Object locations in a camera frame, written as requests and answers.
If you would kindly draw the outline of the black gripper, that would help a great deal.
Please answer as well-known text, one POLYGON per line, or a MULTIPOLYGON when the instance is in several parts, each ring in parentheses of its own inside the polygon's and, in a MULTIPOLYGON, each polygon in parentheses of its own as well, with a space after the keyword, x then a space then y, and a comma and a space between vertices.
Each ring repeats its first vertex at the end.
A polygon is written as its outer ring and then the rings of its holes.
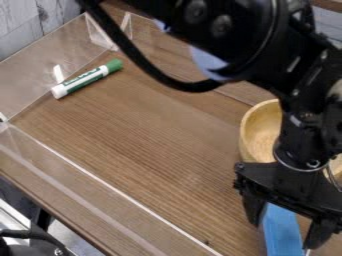
POLYGON ((238 162, 234 170, 234 188, 256 227, 261 225, 266 203, 272 203, 310 218, 305 249, 318 249, 342 232, 342 192, 322 171, 294 171, 278 162, 238 162))

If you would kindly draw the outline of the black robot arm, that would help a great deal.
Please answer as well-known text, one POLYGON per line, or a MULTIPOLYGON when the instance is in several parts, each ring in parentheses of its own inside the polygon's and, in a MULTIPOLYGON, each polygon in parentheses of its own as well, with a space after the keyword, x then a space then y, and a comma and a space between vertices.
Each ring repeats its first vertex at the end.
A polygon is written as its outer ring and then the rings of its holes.
POLYGON ((342 232, 342 190, 329 170, 342 154, 342 49, 316 29, 310 0, 125 0, 166 33, 190 44, 206 75, 166 76, 137 48, 126 53, 165 85, 189 92, 246 80, 282 109, 274 162, 239 163, 235 187, 252 223, 268 204, 312 220, 304 242, 320 248, 342 232))

